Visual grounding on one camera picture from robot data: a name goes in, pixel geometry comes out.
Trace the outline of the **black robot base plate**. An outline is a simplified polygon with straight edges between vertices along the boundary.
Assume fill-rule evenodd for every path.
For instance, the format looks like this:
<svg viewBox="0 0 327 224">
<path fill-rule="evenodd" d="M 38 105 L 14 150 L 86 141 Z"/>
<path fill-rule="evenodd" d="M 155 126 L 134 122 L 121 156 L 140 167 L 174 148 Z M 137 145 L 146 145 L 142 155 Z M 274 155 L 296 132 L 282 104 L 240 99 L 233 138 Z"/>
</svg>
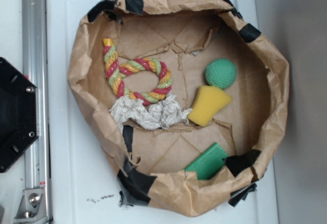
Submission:
<svg viewBox="0 0 327 224">
<path fill-rule="evenodd" d="M 1 173 L 38 138 L 37 87 L 1 58 Z"/>
</svg>

